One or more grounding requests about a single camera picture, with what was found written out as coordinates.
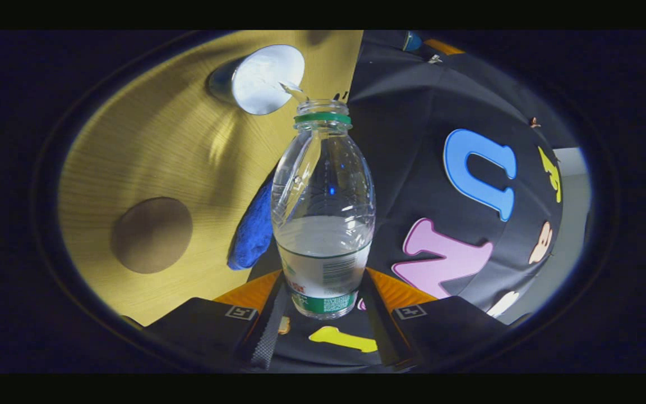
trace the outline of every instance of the green label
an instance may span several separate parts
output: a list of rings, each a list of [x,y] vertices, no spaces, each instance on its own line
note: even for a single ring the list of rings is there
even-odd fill
[[[315,314],[334,313],[343,310],[356,302],[358,291],[351,292],[347,295],[338,297],[310,297],[304,296],[296,291],[291,291],[293,301],[302,309],[308,310]]]

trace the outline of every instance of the black fabric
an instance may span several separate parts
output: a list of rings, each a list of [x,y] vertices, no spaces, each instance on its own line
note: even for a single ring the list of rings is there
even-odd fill
[[[541,228],[551,223],[552,245],[562,215],[537,147],[556,165],[553,148],[576,146],[574,135],[551,105],[474,56],[455,54],[430,64],[420,54],[393,48],[386,42],[392,39],[374,36],[368,31],[364,36],[348,102],[350,135],[366,156],[375,184],[376,226],[367,266],[397,278],[391,270],[395,263],[438,258],[429,253],[408,256],[402,250],[413,223],[427,217],[436,232],[470,245],[494,245],[479,273],[444,282],[447,291],[480,310],[490,309],[507,291],[523,294],[546,261],[528,264]],[[531,128],[532,117],[542,127]],[[443,144],[456,128],[476,131],[515,151],[518,174],[512,181],[482,158],[471,156],[468,161],[470,172],[482,181],[515,190],[508,222],[449,182],[442,164]],[[249,279],[279,268],[272,242]],[[272,371],[390,371],[380,365],[377,352],[308,340],[324,325],[372,338],[366,312],[356,308],[342,319],[319,322],[298,314],[291,304],[288,315],[290,332],[277,342]]]

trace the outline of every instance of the blue towel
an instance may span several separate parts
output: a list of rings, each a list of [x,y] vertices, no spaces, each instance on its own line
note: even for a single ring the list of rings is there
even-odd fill
[[[230,269],[252,268],[271,243],[274,228],[271,223],[270,178],[253,198],[243,215],[228,255]]]

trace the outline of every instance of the blue object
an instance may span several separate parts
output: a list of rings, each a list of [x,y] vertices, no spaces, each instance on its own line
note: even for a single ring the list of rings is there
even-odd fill
[[[473,177],[467,169],[467,158],[477,154],[490,163],[505,169],[509,179],[518,174],[515,153],[509,146],[500,146],[485,136],[474,131],[454,130],[448,135],[443,151],[445,172],[455,189],[480,204],[492,207],[500,212],[500,220],[507,222],[513,214],[515,192],[511,187],[500,191]]]
[[[259,190],[253,198],[251,205],[241,218],[241,223],[236,230],[228,256],[228,267],[230,269],[252,268],[261,255],[266,252],[271,243],[274,233],[271,224],[271,184],[269,181]]]
[[[416,35],[413,31],[408,31],[408,37],[405,39],[403,51],[417,51],[421,46],[423,46],[423,39],[421,39],[420,36]]]

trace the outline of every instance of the blue letter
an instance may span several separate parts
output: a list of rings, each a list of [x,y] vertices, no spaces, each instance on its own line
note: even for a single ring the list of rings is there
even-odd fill
[[[443,150],[443,166],[455,189],[470,199],[497,210],[500,212],[500,220],[507,222],[515,205],[513,189],[507,187],[505,191],[500,191],[473,177],[467,169],[467,158],[470,154],[477,154],[504,168],[507,177],[512,180],[518,174],[515,153],[509,146],[500,146],[469,130],[452,131]]]

